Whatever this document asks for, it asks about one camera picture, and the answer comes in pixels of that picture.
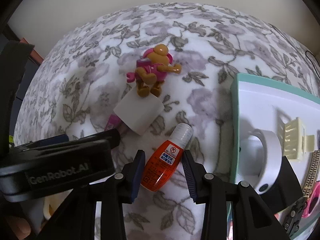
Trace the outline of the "person hand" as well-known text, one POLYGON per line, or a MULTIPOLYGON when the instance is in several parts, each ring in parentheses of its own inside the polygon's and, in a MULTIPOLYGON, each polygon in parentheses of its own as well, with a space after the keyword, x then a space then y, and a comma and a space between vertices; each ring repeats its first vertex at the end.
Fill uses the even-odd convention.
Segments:
POLYGON ((32 232, 39 233, 43 228, 41 224, 40 227, 34 228, 35 230, 32 231, 32 228, 28 221, 20 217, 9 217, 7 218, 7 223, 9 224, 11 230, 18 239, 25 239, 32 232))

